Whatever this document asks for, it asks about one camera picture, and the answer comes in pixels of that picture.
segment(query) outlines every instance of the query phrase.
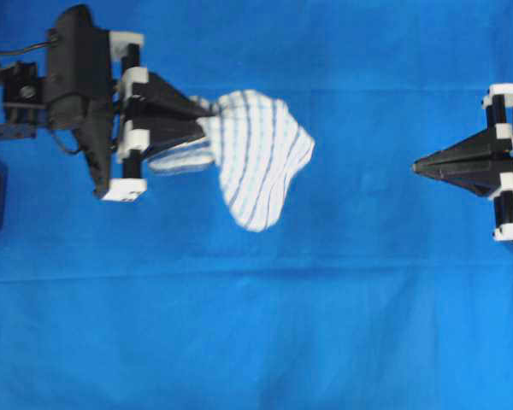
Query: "cable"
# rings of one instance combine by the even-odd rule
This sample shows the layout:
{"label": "cable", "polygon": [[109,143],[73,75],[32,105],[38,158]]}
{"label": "cable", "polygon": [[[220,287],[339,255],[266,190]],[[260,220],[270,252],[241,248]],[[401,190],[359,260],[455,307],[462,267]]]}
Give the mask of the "cable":
{"label": "cable", "polygon": [[50,130],[50,133],[51,133],[51,136],[53,137],[53,139],[55,140],[55,142],[57,143],[57,145],[59,146],[59,148],[61,149],[61,151],[64,152],[65,154],[76,155],[82,150],[82,148],[80,147],[79,144],[78,144],[78,149],[68,148],[64,144],[64,142],[57,136],[57,134],[55,134],[55,130]]}
{"label": "cable", "polygon": [[50,47],[53,45],[51,41],[44,41],[43,43],[36,43],[25,47],[24,49],[18,50],[9,50],[9,51],[0,51],[0,56],[19,56],[21,54],[26,54],[31,51],[44,49],[45,47]]}

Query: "striped cloth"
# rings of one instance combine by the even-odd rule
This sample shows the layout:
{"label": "striped cloth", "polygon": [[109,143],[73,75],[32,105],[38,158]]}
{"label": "striped cloth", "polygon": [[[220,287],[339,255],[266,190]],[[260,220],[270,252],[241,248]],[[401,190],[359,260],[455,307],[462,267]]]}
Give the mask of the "striped cloth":
{"label": "striped cloth", "polygon": [[224,200],[238,225],[262,231],[277,222],[295,174],[312,156],[314,140],[292,118],[285,102],[256,91],[235,91],[208,102],[216,116],[198,119],[205,138],[178,145],[150,160],[150,169],[172,175],[220,168]]}

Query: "fabric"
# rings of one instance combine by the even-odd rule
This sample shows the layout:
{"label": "fabric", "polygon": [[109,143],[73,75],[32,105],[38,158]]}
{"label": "fabric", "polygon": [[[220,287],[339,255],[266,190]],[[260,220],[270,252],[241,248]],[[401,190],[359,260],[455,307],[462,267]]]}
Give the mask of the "fabric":
{"label": "fabric", "polygon": [[172,175],[214,162],[222,197],[238,225],[268,229],[280,218],[292,178],[310,161],[314,140],[285,102],[260,92],[235,91],[214,103],[194,100],[216,113],[198,119],[205,138],[166,151],[150,161],[150,169]]}
{"label": "fabric", "polygon": [[[106,203],[46,132],[0,143],[0,410],[513,410],[513,247],[410,169],[486,127],[512,0],[89,3],[188,95],[285,101],[315,154],[254,234],[216,167]],[[73,4],[0,1],[0,50]]]}

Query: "black metal rod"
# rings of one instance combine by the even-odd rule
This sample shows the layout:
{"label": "black metal rod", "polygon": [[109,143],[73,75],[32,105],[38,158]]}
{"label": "black metal rod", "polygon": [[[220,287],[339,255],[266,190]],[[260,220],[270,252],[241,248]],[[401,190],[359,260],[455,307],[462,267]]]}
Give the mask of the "black metal rod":
{"label": "black metal rod", "polygon": [[140,151],[132,149],[129,156],[123,160],[123,178],[141,178],[141,161]]}
{"label": "black metal rod", "polygon": [[131,67],[140,66],[140,47],[136,44],[127,46],[127,55],[121,58],[121,72],[125,73]]}

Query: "blue stripe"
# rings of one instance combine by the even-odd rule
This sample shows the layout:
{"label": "blue stripe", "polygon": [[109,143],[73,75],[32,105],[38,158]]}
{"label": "blue stripe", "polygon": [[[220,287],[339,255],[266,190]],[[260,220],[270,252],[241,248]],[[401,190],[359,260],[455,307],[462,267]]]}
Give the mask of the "blue stripe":
{"label": "blue stripe", "polygon": [[[297,125],[297,133],[295,134],[294,139],[292,140],[291,146],[289,147],[289,150],[287,152],[287,157],[285,159],[285,163],[283,164],[283,169],[281,170],[280,175],[282,173],[284,173],[287,168],[287,164],[289,163],[289,159],[291,158],[292,149],[294,148],[295,144],[297,143],[298,137],[300,137],[300,125]],[[266,210],[265,227],[268,227],[268,221],[269,221],[269,216],[270,216],[270,200],[272,199],[272,190],[274,190],[273,186],[270,188],[270,192],[268,193],[268,208]]]}
{"label": "blue stripe", "polygon": [[[230,102],[232,101],[232,94],[228,95],[228,100]],[[238,138],[237,138],[238,122],[236,121],[236,119],[233,119],[233,120],[234,121],[233,121],[233,135],[232,135],[233,141],[232,141],[232,167],[231,167],[232,169],[230,169],[230,174],[228,175],[227,181],[224,184],[224,192],[228,191],[228,187],[230,186],[230,183],[232,182],[233,169],[234,169],[234,166],[235,166],[235,163],[236,163],[236,159],[237,159],[237,150],[236,150],[237,147],[236,147],[236,144],[238,142]]]}
{"label": "blue stripe", "polygon": [[238,181],[238,186],[236,187],[236,191],[233,193],[232,199],[228,203],[228,207],[232,207],[236,200],[238,199],[239,190],[241,189],[241,185],[245,179],[245,175],[247,174],[247,163],[249,162],[249,148],[251,147],[251,111],[249,109],[249,102],[247,101],[247,95],[245,91],[242,92],[243,101],[245,103],[245,111],[247,112],[247,144],[245,146],[245,162],[243,164],[243,171],[241,172],[241,178]]}
{"label": "blue stripe", "polygon": [[[280,175],[285,172],[287,165],[289,164],[289,160],[291,159],[291,153],[292,149],[294,148],[295,144],[298,141],[298,137],[300,137],[300,125],[298,124],[297,127],[297,133],[294,136],[294,139],[292,140],[291,147],[289,147],[289,151],[287,152],[287,158],[285,160],[285,164],[283,164],[283,169],[280,172]],[[283,200],[285,201],[285,181],[287,179],[287,174],[285,174],[285,177],[283,178]],[[270,198],[268,198],[268,211],[270,208]]]}
{"label": "blue stripe", "polygon": [[219,112],[220,112],[219,118],[220,118],[220,122],[221,122],[221,143],[219,144],[220,147],[221,147],[221,153],[219,155],[218,163],[222,167],[222,156],[223,156],[223,153],[224,153],[224,116],[222,115],[222,106],[219,104],[218,101],[216,102],[216,105],[219,107]]}
{"label": "blue stripe", "polygon": [[[313,145],[313,144],[312,144],[312,143],[311,143],[311,141],[310,141],[310,146],[308,147],[308,149],[306,150],[306,152],[304,152],[304,155],[302,155],[302,156],[300,157],[300,159],[299,159],[299,160],[298,160],[298,162],[297,162],[296,167],[297,167],[298,165],[300,165],[300,162],[302,162],[302,160],[304,159],[304,157],[305,157],[305,156],[310,152],[310,150],[312,149],[312,145]],[[301,171],[301,170],[300,170],[300,169],[298,169],[298,170],[297,170],[297,171],[292,175],[291,179],[293,179],[293,178],[295,177],[295,175],[296,175],[299,171]],[[287,187],[286,187],[286,180],[287,180],[287,175],[285,175],[285,178],[283,179],[283,202],[285,202],[285,196],[286,196],[286,193],[287,193],[287,191],[286,191],[286,190],[287,190]]]}
{"label": "blue stripe", "polygon": [[[270,157],[268,159],[268,165],[266,166],[266,171],[264,172],[264,178],[262,179],[262,182],[260,184],[258,194],[256,194],[256,200],[255,200],[255,204],[253,205],[253,209],[251,210],[251,216],[249,217],[249,220],[247,221],[245,228],[251,224],[251,222],[253,221],[253,218],[255,217],[255,213],[257,212],[258,200],[260,199],[260,195],[262,194],[262,188],[264,187],[264,183],[266,182],[266,179],[268,178],[270,169],[272,168],[272,162],[274,160],[275,134],[277,132],[277,124],[275,124],[276,120],[277,120],[277,102],[274,100],[273,108],[272,108],[272,127],[274,129],[274,132],[272,132],[272,146],[270,147]],[[268,198],[268,212],[266,213],[266,223],[264,224],[264,227],[268,226],[269,210],[270,210],[270,200]]]}
{"label": "blue stripe", "polygon": [[[258,100],[260,101],[260,98],[261,96],[260,95],[256,95],[256,98],[258,98]],[[247,206],[247,202],[249,201],[249,198],[251,196],[251,193],[253,192],[254,190],[254,185],[255,185],[255,182],[258,183],[258,181],[255,181],[257,179],[257,177],[260,177],[262,175],[258,175],[258,165],[260,164],[260,161],[261,161],[261,157],[262,157],[262,146],[263,146],[263,143],[262,141],[264,140],[264,138],[262,137],[262,134],[263,134],[263,119],[264,119],[264,116],[262,114],[262,109],[263,109],[263,105],[259,104],[258,107],[260,107],[258,109],[258,122],[260,124],[260,130],[261,130],[261,134],[258,136],[258,151],[256,153],[256,155],[252,155],[255,157],[255,163],[256,163],[256,166],[255,166],[255,172],[253,172],[251,174],[251,181],[247,184],[247,193],[246,195],[244,196],[243,198],[243,202],[241,204],[241,207],[239,208],[239,215],[242,215],[244,212],[245,212],[245,207]]]}

